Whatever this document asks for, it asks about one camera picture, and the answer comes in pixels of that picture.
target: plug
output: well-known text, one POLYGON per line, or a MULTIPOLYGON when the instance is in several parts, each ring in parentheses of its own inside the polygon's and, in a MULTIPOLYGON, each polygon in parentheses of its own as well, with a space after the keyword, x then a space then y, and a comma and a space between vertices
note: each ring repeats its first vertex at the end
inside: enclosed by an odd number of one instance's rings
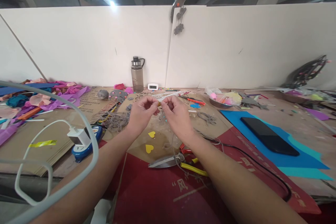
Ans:
POLYGON ((86 147, 91 143, 91 140, 84 129, 76 129, 75 127, 72 127, 67 136, 77 146, 86 147))

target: black smartphone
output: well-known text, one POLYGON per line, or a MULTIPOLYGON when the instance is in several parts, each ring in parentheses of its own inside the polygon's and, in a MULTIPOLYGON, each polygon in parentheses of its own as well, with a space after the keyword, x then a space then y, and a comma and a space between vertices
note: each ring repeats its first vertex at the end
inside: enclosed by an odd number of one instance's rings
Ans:
POLYGON ((296 149, 294 149, 289 143, 283 140, 278 134, 276 134, 259 119, 241 117, 241 121, 259 138, 259 140, 270 151, 289 156, 300 155, 300 153, 296 149))

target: yellow heart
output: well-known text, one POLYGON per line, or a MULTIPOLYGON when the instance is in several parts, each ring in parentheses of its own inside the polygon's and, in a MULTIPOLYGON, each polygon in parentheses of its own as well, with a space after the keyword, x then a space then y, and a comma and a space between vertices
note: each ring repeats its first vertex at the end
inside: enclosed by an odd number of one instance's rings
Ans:
POLYGON ((154 150, 153 145, 146 145, 146 152, 149 154, 152 150, 154 150))
POLYGON ((155 136, 155 131, 149 132, 148 135, 149 135, 151 138, 154 138, 154 136, 155 136))

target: gray water bottle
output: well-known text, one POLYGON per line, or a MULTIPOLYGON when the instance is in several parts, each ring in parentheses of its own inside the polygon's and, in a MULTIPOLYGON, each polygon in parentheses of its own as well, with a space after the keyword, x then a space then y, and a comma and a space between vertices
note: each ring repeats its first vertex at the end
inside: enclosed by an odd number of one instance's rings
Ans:
POLYGON ((145 64, 144 58, 139 58, 134 56, 132 60, 131 73, 132 73, 132 83, 134 92, 141 93, 144 90, 144 76, 142 74, 142 68, 145 64))

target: hand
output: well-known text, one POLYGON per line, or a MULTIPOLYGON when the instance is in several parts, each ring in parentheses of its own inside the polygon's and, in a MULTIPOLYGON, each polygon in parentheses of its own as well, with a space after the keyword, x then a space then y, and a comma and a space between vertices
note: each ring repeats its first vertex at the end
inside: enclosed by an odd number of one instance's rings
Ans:
POLYGON ((181 141, 184 141, 186 137, 189 137, 194 133, 188 108, 176 96, 165 98, 161 102, 161 106, 166 114, 167 122, 181 141))
POLYGON ((147 127, 152 115, 157 115, 160 111, 157 108, 159 101, 152 96, 144 96, 136 101, 131 109, 127 130, 138 137, 147 127))

